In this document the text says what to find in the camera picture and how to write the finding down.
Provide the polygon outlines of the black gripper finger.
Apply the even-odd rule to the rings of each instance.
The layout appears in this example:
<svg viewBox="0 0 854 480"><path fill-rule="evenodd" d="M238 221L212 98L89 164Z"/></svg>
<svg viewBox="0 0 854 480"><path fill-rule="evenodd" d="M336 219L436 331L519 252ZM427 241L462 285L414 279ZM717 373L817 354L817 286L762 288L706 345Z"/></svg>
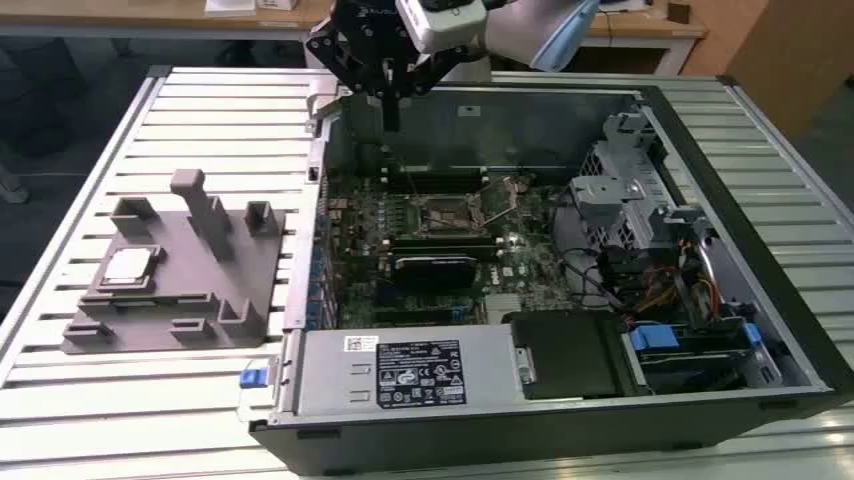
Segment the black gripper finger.
<svg viewBox="0 0 854 480"><path fill-rule="evenodd" d="M383 70L384 64L363 64L354 57L332 17L312 29L306 46L351 91L375 99L382 112L383 129L391 131L391 83Z"/></svg>
<svg viewBox="0 0 854 480"><path fill-rule="evenodd" d="M468 47L439 51L419 61L416 56L395 58L391 73L391 130L400 130L400 102L422 96L436 86L452 68L468 61Z"/></svg>

